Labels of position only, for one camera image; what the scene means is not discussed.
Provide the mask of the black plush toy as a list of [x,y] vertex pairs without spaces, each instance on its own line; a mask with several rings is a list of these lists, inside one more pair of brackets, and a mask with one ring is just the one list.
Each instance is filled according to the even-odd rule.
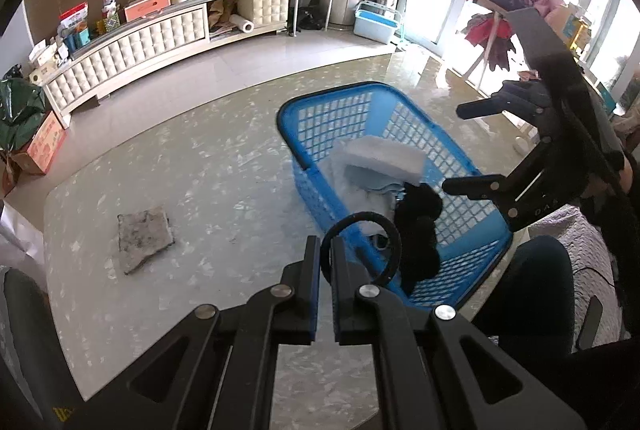
[[407,297],[416,285],[434,279],[440,269],[435,223],[442,214],[442,199],[427,183],[404,183],[394,210],[401,241],[400,287]]

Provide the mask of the white fluffy towel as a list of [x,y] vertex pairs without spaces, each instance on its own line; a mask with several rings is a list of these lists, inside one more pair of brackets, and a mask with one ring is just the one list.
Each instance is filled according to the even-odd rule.
[[334,190],[349,213],[370,211],[393,220],[398,193],[378,194],[367,192],[350,183],[344,174],[346,164],[340,154],[340,149],[332,150],[318,164],[322,175]]

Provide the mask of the grey fuzzy mat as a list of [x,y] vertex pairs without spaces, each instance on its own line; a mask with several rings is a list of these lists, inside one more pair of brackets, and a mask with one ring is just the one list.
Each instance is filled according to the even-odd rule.
[[117,216],[118,262],[126,275],[175,242],[167,213],[153,207]]

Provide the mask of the light blue cloth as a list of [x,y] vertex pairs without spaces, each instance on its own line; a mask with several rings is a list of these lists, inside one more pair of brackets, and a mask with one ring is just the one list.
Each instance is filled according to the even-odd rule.
[[370,168],[346,165],[344,174],[350,183],[367,192],[378,194],[399,193],[404,189],[404,183],[401,180]]

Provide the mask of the clothes drying rack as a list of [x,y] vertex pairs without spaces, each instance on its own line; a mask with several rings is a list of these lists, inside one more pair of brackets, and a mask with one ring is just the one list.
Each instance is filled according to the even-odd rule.
[[467,0],[486,10],[474,14],[462,30],[464,39],[482,52],[460,77],[467,82],[477,68],[485,72],[511,68],[510,55],[516,51],[512,37],[514,20],[522,13],[536,14],[578,58],[591,40],[591,22],[578,5],[562,0]]

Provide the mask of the blue plastic laundry basket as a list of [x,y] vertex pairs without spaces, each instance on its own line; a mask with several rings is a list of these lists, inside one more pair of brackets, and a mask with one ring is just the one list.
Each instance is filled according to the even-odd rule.
[[448,133],[392,86],[364,82],[288,100],[277,128],[292,153],[297,192],[321,231],[358,211],[393,218],[408,184],[442,199],[434,222],[438,274],[408,302],[462,307],[509,249],[512,233],[497,208],[442,191],[448,178],[480,173]]

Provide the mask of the light blue storage bin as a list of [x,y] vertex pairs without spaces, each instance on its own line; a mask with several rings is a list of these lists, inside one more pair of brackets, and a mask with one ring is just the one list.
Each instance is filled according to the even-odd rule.
[[360,1],[356,5],[352,31],[356,36],[389,45],[396,34],[402,32],[402,14],[374,1]]

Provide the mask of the paper towel roll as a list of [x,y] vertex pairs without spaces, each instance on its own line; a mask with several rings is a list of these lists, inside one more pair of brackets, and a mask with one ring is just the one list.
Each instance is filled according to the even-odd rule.
[[239,16],[238,14],[232,14],[229,18],[229,22],[242,33],[248,34],[254,31],[254,23],[251,20]]

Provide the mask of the white tufted TV cabinet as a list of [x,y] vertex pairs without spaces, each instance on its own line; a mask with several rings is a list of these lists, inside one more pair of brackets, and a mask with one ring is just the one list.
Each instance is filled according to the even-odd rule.
[[214,35],[209,5],[216,0],[187,0],[147,18],[134,20],[70,55],[42,88],[61,125],[90,99],[101,100],[161,68],[218,47],[288,28],[288,0],[236,0],[241,19],[253,24],[248,32],[233,27]]

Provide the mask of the dark grey chair back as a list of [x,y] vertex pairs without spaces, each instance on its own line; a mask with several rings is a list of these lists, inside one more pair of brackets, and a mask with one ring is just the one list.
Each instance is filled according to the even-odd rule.
[[1,427],[62,429],[84,400],[46,295],[20,270],[1,268]]

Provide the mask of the cardboard box red print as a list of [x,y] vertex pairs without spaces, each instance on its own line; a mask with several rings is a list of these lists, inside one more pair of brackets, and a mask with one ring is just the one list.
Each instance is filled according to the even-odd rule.
[[32,140],[11,154],[11,159],[29,175],[47,175],[53,158],[65,139],[65,129],[53,112],[43,120]]

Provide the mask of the pink drawer box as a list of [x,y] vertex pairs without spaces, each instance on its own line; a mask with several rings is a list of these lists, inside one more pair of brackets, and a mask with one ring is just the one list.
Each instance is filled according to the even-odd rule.
[[124,15],[126,22],[149,16],[160,12],[170,6],[170,0],[134,0],[125,7]]

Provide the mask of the green plastic bag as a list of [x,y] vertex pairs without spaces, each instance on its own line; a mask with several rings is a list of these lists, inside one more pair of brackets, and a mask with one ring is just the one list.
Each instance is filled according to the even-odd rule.
[[1,78],[1,150],[13,152],[29,143],[50,111],[43,88],[24,77],[22,65],[9,68]]

